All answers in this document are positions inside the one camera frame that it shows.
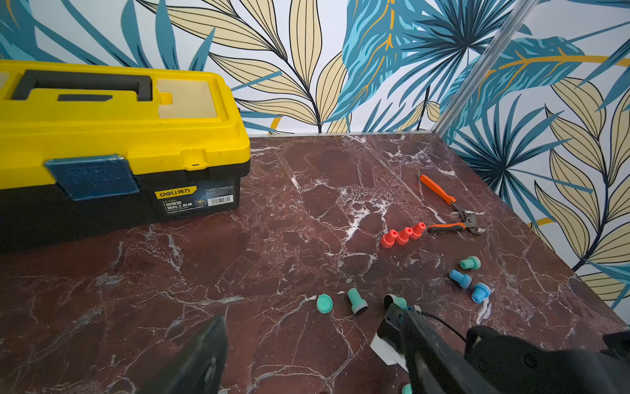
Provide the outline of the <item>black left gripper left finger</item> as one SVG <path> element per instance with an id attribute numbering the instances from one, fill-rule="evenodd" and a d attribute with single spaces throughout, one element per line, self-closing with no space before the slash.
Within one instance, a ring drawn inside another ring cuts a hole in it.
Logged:
<path id="1" fill-rule="evenodd" d="M 217 393 L 228 356 L 226 321 L 210 319 L 141 393 Z"/>

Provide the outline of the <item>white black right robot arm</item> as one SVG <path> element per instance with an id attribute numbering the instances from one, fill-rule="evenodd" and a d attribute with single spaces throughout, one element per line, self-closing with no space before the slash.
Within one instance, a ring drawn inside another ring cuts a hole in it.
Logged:
<path id="1" fill-rule="evenodd" d="M 477 326 L 467 332 L 464 359 L 501 393 L 628 393 L 629 332 L 602 340 L 600 351 L 546 351 Z"/>

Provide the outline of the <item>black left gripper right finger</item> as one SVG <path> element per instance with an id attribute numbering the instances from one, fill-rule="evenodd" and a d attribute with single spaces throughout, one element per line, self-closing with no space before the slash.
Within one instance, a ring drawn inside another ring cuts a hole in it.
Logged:
<path id="1" fill-rule="evenodd" d="M 400 336 L 413 393 L 497 392 L 417 312 L 403 313 Z"/>

